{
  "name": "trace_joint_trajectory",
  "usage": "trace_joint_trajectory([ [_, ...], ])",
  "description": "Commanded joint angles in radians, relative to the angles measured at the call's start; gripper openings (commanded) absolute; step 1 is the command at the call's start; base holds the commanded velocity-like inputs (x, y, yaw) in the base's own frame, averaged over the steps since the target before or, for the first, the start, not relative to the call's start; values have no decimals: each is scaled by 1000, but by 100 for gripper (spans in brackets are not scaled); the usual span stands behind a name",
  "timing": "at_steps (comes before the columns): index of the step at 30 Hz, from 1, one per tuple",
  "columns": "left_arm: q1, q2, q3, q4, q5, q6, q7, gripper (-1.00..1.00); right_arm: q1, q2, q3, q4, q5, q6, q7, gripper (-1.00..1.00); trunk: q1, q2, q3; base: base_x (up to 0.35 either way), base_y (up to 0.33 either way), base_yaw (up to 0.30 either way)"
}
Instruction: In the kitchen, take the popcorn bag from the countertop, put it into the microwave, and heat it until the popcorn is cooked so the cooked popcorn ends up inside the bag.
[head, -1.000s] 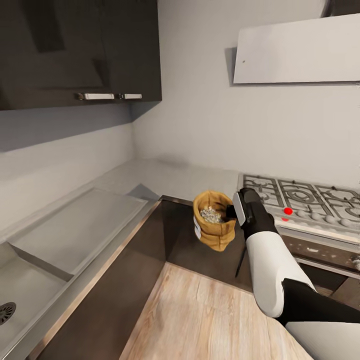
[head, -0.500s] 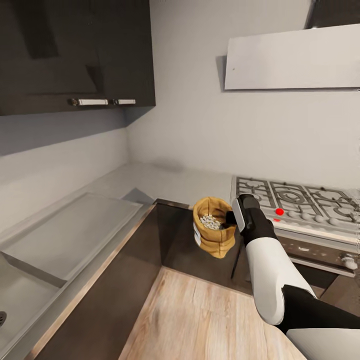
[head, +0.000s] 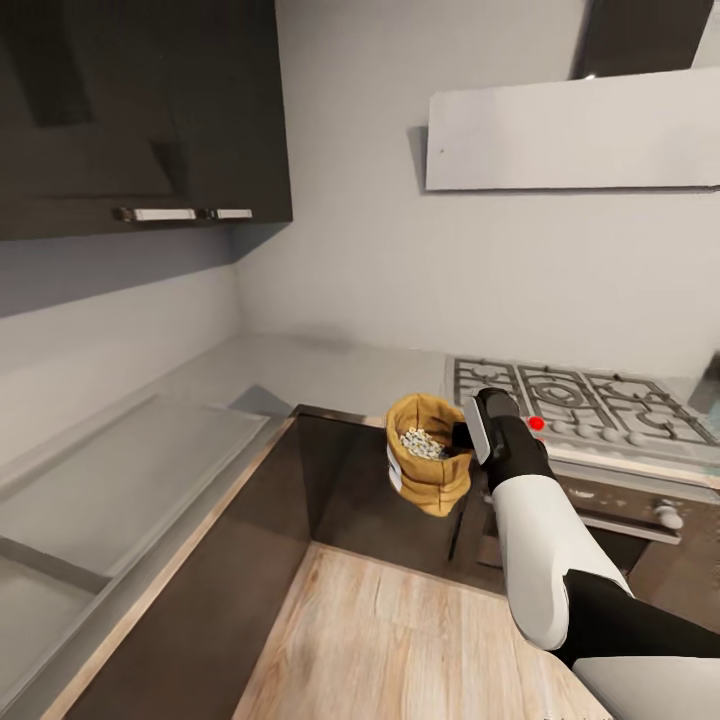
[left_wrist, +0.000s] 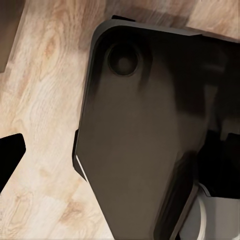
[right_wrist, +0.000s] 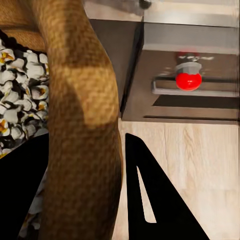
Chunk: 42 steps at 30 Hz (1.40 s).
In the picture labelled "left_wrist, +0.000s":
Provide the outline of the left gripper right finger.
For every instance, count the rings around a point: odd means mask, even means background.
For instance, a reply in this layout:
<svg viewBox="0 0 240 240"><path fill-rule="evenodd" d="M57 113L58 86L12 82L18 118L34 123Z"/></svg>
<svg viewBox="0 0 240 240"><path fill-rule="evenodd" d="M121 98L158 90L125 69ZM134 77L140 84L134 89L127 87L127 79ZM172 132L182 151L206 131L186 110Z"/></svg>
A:
<svg viewBox="0 0 240 240"><path fill-rule="evenodd" d="M224 146L224 151L240 173L240 135L229 133Z"/></svg>

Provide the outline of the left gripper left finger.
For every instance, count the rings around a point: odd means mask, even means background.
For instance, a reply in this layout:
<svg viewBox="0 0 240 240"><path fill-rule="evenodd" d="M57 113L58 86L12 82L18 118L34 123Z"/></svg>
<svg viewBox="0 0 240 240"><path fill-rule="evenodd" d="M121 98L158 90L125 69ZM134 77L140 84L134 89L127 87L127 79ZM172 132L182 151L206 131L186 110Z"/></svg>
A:
<svg viewBox="0 0 240 240"><path fill-rule="evenodd" d="M26 152L21 133L0 138L0 193Z"/></svg>

